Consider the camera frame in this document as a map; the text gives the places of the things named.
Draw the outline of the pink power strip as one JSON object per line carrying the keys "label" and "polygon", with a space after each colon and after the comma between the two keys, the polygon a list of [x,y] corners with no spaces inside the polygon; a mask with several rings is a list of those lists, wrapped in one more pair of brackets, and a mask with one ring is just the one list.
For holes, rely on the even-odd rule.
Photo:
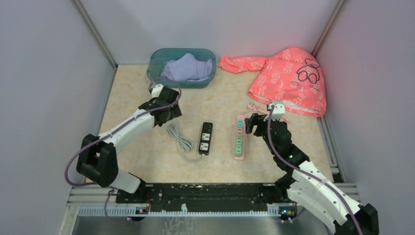
{"label": "pink power strip", "polygon": [[242,153],[242,156],[241,156],[241,157],[236,157],[236,156],[234,156],[234,159],[235,159],[235,160],[238,160],[238,161],[243,161],[243,160],[245,159],[245,145],[246,145],[246,140],[247,140],[247,138],[246,138],[246,133],[245,133],[245,129],[246,129],[246,125],[245,125],[245,118],[246,118],[246,116],[245,116],[245,115],[238,115],[238,116],[237,116],[237,119],[236,119],[236,121],[237,121],[238,119],[242,119],[242,120],[244,120],[244,127],[242,128],[242,129],[243,129],[243,131],[244,131],[244,135],[242,136],[242,137],[243,137],[243,145],[242,145],[242,148],[243,148],[243,153]]}

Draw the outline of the pink charger plug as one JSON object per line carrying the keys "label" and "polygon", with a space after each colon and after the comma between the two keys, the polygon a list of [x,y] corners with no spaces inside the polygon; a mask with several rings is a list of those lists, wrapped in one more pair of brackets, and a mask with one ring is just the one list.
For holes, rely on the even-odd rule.
{"label": "pink charger plug", "polygon": [[237,136],[243,136],[244,135],[243,129],[242,128],[237,128],[236,135]]}

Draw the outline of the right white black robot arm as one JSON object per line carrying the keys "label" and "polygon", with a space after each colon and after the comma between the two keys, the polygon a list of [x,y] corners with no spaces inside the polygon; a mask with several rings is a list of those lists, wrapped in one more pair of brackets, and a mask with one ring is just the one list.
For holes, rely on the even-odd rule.
{"label": "right white black robot arm", "polygon": [[257,113],[244,120],[245,132],[261,137],[285,175],[276,181],[276,197],[299,203],[318,218],[331,235],[378,235],[378,211],[362,205],[326,178],[291,140],[285,122]]}

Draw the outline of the black power strip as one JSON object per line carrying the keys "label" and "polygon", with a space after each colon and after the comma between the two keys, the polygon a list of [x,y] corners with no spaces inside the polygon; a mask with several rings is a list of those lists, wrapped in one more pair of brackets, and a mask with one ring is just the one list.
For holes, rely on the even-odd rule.
{"label": "black power strip", "polygon": [[213,123],[212,122],[204,122],[202,124],[199,145],[198,145],[198,153],[203,156],[208,156],[211,146],[211,139],[212,139],[212,131],[213,131]]}

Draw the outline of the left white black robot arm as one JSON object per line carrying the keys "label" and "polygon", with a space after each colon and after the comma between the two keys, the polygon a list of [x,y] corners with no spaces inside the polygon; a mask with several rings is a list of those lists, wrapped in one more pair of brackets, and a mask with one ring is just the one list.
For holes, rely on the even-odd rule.
{"label": "left white black robot arm", "polygon": [[181,116],[178,101],[181,91],[157,84],[150,88],[151,99],[141,104],[126,120],[98,136],[89,134],[76,154],[76,171],[102,188],[127,192],[134,202],[142,202],[147,190],[138,176],[121,170],[117,156],[132,140]]}

